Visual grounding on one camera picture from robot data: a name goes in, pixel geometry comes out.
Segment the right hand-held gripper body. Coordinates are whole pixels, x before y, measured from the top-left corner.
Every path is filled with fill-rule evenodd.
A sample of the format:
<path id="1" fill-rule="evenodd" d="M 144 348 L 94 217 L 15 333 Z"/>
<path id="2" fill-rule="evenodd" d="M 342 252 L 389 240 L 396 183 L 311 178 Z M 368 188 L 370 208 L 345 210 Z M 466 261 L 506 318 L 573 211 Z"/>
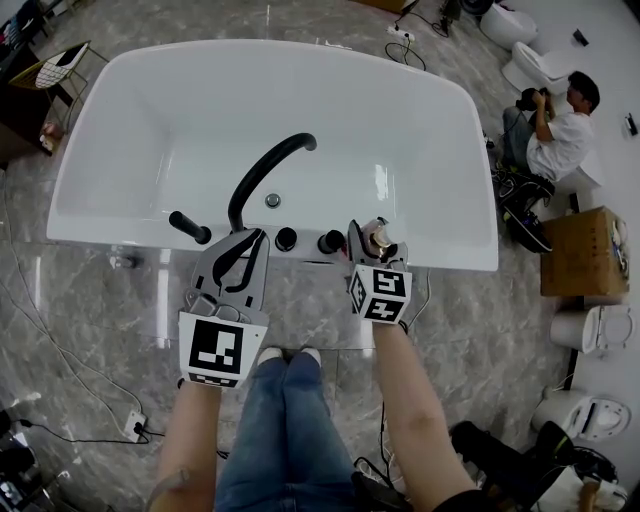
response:
<path id="1" fill-rule="evenodd" d="M 354 313 L 363 320 L 398 324 L 411 301 L 409 272 L 358 264 L 349 294 Z"/>

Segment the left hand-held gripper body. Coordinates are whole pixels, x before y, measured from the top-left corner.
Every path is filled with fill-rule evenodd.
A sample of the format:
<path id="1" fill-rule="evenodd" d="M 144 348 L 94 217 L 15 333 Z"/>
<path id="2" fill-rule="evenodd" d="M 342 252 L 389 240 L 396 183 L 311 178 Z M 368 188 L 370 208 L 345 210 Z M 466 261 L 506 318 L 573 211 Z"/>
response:
<path id="1" fill-rule="evenodd" d="M 179 364 L 184 380 L 237 389 L 247 380 L 269 317 L 249 294 L 213 297 L 192 288 L 179 313 Z"/>

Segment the white bathtub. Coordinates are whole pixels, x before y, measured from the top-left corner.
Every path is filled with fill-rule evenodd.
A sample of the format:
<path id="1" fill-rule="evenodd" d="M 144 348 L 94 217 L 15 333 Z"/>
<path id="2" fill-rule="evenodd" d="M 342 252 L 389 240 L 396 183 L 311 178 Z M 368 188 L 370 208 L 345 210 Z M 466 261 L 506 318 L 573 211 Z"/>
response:
<path id="1" fill-rule="evenodd" d="M 318 239 L 383 217 L 415 267 L 494 271 L 497 218 L 471 96 L 436 75 L 312 44 L 206 40 L 137 49 L 100 73 L 68 140 L 48 216 L 56 241 L 196 250 L 180 211 L 214 239 L 271 148 L 310 133 L 247 200 L 248 227 Z M 270 193 L 281 205 L 269 209 Z"/>

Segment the person's left forearm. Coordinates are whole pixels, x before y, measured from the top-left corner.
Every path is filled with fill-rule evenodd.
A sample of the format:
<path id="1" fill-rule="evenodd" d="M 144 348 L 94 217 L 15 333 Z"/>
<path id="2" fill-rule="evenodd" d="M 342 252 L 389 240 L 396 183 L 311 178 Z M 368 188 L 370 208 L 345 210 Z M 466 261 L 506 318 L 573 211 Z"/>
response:
<path id="1" fill-rule="evenodd" d="M 221 391 L 182 383 L 166 428 L 149 512 L 212 512 Z"/>

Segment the person's right forearm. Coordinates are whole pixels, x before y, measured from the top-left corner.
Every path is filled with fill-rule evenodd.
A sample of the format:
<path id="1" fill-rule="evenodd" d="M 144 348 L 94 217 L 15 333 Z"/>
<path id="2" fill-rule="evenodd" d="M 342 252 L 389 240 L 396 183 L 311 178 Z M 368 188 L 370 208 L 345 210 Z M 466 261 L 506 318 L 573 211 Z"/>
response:
<path id="1" fill-rule="evenodd" d="M 388 433 L 417 512 L 433 512 L 475 485 L 451 444 L 441 402 L 416 348 L 398 325 L 373 325 Z"/>

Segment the black hand shower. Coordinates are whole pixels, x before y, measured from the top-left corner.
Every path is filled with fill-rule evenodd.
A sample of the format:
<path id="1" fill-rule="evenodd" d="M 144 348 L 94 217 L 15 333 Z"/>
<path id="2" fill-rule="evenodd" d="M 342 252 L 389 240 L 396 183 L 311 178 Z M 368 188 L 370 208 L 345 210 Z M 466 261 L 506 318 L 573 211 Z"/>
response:
<path id="1" fill-rule="evenodd" d="M 173 228 L 193 238 L 199 245 L 206 245 L 211 240 L 211 231 L 208 227 L 197 225 L 180 211 L 173 211 L 169 215 L 169 223 Z"/>

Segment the black curved faucet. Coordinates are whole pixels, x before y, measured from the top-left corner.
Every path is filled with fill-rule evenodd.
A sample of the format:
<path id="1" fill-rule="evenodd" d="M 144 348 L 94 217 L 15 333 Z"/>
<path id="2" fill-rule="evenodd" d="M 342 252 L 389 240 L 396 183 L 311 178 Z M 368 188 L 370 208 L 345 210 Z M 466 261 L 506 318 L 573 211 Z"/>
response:
<path id="1" fill-rule="evenodd" d="M 267 151 L 245 174 L 234 190 L 228 204 L 227 214 L 233 233 L 244 230 L 242 211 L 251 194 L 260 182 L 282 161 L 299 149 L 314 151 L 316 138 L 310 133 L 294 134 Z"/>

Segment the person's blue jeans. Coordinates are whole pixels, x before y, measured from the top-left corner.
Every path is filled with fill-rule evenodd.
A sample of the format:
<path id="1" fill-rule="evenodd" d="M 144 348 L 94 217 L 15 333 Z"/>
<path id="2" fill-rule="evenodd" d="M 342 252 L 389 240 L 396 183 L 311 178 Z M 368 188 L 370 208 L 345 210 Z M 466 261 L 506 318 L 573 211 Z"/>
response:
<path id="1" fill-rule="evenodd" d="M 322 367 L 298 365 L 294 356 L 256 366 L 215 512 L 359 512 L 355 468 L 331 420 Z"/>

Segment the black backpack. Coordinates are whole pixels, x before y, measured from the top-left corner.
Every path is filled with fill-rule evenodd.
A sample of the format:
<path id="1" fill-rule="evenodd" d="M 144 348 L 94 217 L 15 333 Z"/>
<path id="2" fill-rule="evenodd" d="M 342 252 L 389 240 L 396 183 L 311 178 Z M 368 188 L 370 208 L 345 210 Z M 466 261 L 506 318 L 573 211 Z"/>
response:
<path id="1" fill-rule="evenodd" d="M 532 253 L 551 253 L 551 242 L 533 208 L 540 201 L 549 204 L 555 194 L 554 184 L 535 174 L 506 169 L 494 171 L 492 181 L 496 208 L 511 237 Z"/>

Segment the closed cardboard box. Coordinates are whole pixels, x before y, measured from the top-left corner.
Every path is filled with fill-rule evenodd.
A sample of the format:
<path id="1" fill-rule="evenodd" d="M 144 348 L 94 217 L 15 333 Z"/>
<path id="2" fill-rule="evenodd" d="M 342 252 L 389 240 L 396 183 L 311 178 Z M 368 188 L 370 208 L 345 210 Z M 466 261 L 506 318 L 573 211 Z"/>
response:
<path id="1" fill-rule="evenodd" d="M 540 256 L 544 297 L 620 297 L 630 283 L 615 243 L 619 217 L 606 207 L 542 223 L 551 251 Z"/>

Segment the white toilet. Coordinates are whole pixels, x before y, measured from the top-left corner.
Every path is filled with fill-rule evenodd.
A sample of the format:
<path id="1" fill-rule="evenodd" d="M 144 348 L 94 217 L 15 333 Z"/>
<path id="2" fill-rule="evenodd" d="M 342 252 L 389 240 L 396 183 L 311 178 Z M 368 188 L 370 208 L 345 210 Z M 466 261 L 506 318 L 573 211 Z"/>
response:
<path id="1" fill-rule="evenodd" d="M 621 434 L 631 419 L 629 407 L 617 400 L 560 390 L 543 398 L 534 411 L 531 426 L 539 432 L 552 422 L 570 439 L 601 442 Z"/>
<path id="2" fill-rule="evenodd" d="M 633 309 L 624 304 L 588 310 L 559 311 L 550 326 L 550 341 L 583 354 L 629 349 L 640 329 Z"/>
<path id="3" fill-rule="evenodd" d="M 595 150 L 590 150 L 578 165 L 571 175 L 571 182 L 571 189 L 574 192 L 590 191 L 604 185 L 604 171 Z"/>
<path id="4" fill-rule="evenodd" d="M 481 17 L 480 30 L 507 51 L 518 42 L 528 45 L 538 35 L 537 24 L 530 15 L 502 3 L 493 3 Z"/>
<path id="5" fill-rule="evenodd" d="M 567 90 L 568 77 L 574 71 L 571 59 L 561 51 L 539 54 L 522 42 L 513 45 L 511 59 L 501 69 L 504 78 L 518 91 L 545 88 L 552 95 Z"/>

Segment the pink packet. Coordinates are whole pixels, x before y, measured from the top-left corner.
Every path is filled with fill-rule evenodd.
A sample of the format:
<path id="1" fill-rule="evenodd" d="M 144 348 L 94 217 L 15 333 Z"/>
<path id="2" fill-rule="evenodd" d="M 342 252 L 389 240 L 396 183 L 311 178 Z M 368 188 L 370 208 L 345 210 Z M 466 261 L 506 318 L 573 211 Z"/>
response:
<path id="1" fill-rule="evenodd" d="M 60 124 L 53 121 L 47 121 L 42 127 L 39 140 L 44 150 L 49 154 L 54 154 L 60 146 L 64 136 L 65 131 Z"/>

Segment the person's black shirt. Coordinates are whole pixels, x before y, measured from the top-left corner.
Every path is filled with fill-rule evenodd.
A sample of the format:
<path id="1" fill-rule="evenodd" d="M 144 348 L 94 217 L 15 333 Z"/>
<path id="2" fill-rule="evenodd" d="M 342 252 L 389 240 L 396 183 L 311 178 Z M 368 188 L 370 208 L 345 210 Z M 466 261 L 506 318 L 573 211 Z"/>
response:
<path id="1" fill-rule="evenodd" d="M 496 510 L 493 503 L 480 490 L 469 490 L 450 497 L 432 512 L 496 512 Z"/>

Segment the black equipment pile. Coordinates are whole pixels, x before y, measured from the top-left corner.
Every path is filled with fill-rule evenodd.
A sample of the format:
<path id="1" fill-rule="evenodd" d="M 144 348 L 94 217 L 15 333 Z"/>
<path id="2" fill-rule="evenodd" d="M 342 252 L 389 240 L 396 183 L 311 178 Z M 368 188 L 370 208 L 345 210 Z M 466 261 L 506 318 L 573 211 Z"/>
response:
<path id="1" fill-rule="evenodd" d="M 0 410 L 0 512 L 69 512 L 44 481 L 33 450 L 11 431 L 6 410 Z"/>

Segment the brown wooden desk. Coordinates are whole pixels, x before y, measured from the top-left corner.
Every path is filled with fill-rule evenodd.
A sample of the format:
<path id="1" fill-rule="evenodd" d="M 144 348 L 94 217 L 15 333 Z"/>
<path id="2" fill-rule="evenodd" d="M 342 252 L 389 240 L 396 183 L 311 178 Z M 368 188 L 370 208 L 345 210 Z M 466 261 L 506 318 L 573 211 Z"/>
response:
<path id="1" fill-rule="evenodd" d="M 41 129 L 51 107 L 43 90 L 19 88 L 9 81 L 39 62 L 27 43 L 0 62 L 0 169 L 28 154 L 51 156 L 40 142 Z"/>

